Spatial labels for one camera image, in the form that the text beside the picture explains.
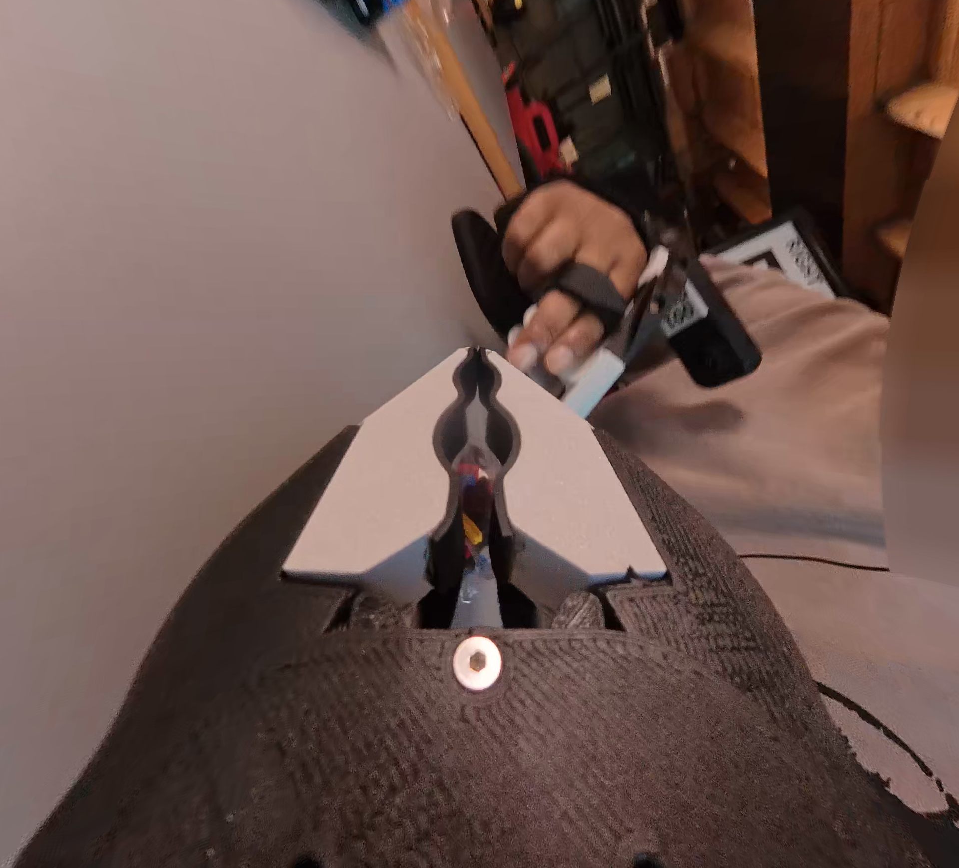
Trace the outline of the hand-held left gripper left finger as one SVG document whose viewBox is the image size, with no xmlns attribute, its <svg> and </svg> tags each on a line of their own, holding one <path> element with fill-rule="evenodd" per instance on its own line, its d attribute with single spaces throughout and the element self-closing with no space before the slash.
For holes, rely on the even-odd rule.
<svg viewBox="0 0 959 868">
<path fill-rule="evenodd" d="M 431 590 L 429 541 L 448 506 L 434 433 L 457 403 L 455 350 L 360 424 L 282 565 L 289 579 L 358 588 L 398 606 Z"/>
</svg>

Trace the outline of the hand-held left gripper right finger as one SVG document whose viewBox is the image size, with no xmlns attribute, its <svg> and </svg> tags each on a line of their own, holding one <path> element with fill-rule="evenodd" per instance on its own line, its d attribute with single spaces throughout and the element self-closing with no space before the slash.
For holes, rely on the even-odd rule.
<svg viewBox="0 0 959 868">
<path fill-rule="evenodd" d="M 512 537 L 508 582 L 546 624 L 570 595 L 641 580 L 667 564 L 593 427 L 493 350 L 490 402 L 503 412 L 513 449 L 501 478 Z"/>
</svg>

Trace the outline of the small clear bag lego pieces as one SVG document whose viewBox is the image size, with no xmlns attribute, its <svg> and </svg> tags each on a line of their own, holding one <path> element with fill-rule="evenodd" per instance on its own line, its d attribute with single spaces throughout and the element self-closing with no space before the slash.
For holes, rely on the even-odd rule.
<svg viewBox="0 0 959 868">
<path fill-rule="evenodd" d="M 495 483 L 500 462 L 488 448 L 468 442 L 454 463 L 460 483 L 463 574 L 458 605 L 475 622 L 494 623 L 499 615 L 497 578 L 490 539 L 495 511 Z"/>
</svg>

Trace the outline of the person's right hand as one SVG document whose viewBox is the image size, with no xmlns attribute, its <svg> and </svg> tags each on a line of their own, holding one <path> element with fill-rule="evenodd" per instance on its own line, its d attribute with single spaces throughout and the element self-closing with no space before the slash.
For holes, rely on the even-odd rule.
<svg viewBox="0 0 959 868">
<path fill-rule="evenodd" d="M 561 376 L 576 369 L 604 337 L 600 318 L 571 295 L 546 287 L 570 263 L 604 275 L 630 299 L 648 260 L 629 215 L 567 180 L 532 192 L 512 216 L 502 242 L 504 261 L 536 310 L 507 353 L 531 373 L 538 366 Z"/>
</svg>

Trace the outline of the framed printed tag board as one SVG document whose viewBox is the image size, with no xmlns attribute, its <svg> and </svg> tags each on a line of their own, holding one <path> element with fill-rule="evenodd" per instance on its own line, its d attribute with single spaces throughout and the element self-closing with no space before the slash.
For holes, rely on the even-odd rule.
<svg viewBox="0 0 959 868">
<path fill-rule="evenodd" d="M 738 230 L 706 252 L 730 264 L 777 271 L 829 299 L 849 299 L 853 295 L 827 250 L 822 233 L 801 207 Z"/>
</svg>

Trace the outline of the red plastic case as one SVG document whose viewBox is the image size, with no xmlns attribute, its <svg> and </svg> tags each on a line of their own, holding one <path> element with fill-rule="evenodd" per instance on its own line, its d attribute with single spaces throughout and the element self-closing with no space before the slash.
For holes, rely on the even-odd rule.
<svg viewBox="0 0 959 868">
<path fill-rule="evenodd" d="M 503 69 L 501 79 L 525 184 L 533 187 L 566 170 L 560 151 L 561 139 L 550 108 L 525 92 L 516 60 Z"/>
</svg>

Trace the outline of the wooden shelf unit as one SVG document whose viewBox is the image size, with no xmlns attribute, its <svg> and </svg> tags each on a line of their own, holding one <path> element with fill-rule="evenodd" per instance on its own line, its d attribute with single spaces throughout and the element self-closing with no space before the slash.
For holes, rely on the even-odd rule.
<svg viewBox="0 0 959 868">
<path fill-rule="evenodd" d="M 889 311 L 957 101 L 957 0 L 654 0 L 668 134 L 715 232 L 802 209 Z"/>
</svg>

